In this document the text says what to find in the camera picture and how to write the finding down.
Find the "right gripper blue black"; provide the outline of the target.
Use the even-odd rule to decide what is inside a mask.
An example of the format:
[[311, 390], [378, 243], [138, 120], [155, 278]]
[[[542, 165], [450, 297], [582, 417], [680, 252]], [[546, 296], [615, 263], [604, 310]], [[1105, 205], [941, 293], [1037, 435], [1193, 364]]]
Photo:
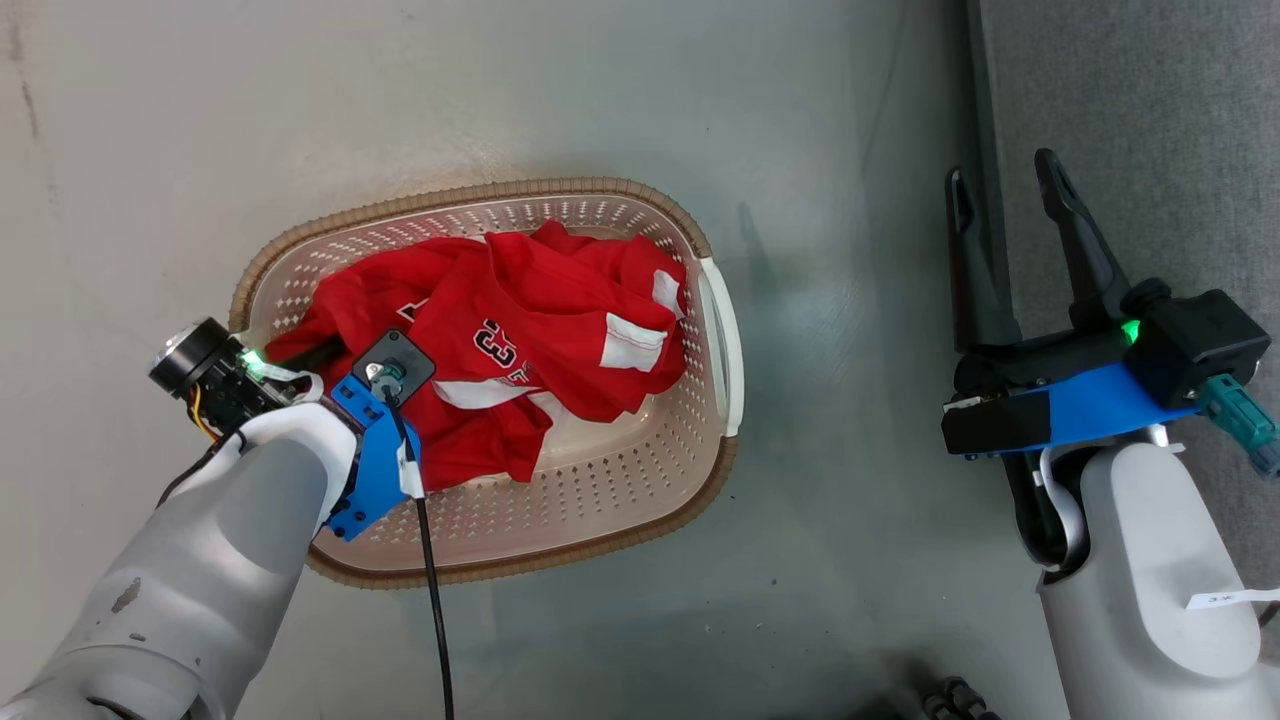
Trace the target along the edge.
[[1193, 402], [1166, 409], [1140, 387], [1123, 355], [1121, 301], [1132, 284], [1052, 149], [1037, 149], [1044, 214], [1057, 227], [1078, 331], [1021, 340], [995, 283], [984, 223], [963, 169], [945, 178], [955, 396], [941, 429], [948, 454], [1005, 455], [1078, 445], [1175, 421]]

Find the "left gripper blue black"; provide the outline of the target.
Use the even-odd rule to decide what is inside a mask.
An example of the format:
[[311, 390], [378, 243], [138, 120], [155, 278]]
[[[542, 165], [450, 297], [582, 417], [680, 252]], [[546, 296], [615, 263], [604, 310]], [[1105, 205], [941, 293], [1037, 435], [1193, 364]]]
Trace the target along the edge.
[[166, 497], [223, 475], [259, 445], [285, 438], [323, 461], [320, 519], [351, 542], [407, 498], [422, 497], [421, 441], [404, 405], [422, 388], [422, 350], [397, 328], [355, 357], [340, 337], [274, 363], [207, 318], [174, 334], [150, 378], [211, 439]]

